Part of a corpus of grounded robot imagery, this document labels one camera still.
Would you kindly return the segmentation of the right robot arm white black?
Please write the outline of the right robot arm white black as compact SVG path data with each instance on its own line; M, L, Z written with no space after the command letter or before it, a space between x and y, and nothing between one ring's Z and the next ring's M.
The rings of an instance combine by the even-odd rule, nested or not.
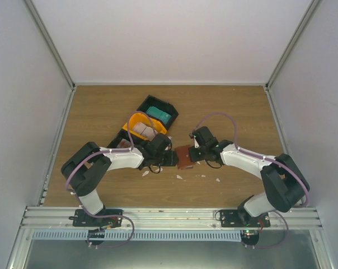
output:
M247 198L237 207L242 226L252 226L259 216L270 211L288 212L303 197L308 197L310 186L289 155L261 155L229 140L219 142L208 127L194 130L190 137L194 140L189 148L192 162L204 160L219 167L232 166L262 180L264 192Z

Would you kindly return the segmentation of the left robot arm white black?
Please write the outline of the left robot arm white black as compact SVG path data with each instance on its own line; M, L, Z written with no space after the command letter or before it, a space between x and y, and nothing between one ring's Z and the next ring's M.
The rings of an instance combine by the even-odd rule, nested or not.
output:
M172 167L178 163L179 157L172 150L171 140L160 133L150 141L122 149L99 147L88 142L62 166L61 173L66 179L65 189L78 199L86 220L92 226L100 226L110 218L109 214L105 215L105 205L97 193L97 186L107 172L124 168Z

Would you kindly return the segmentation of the brown leather card holder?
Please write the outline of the brown leather card holder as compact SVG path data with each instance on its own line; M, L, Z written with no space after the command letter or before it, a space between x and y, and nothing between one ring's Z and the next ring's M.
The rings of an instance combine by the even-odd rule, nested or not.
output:
M190 145L180 146L175 148L175 153L178 157L178 163L177 167L179 170L186 170L186 169L192 169L195 165L194 162L191 161L190 155L189 155L189 148Z

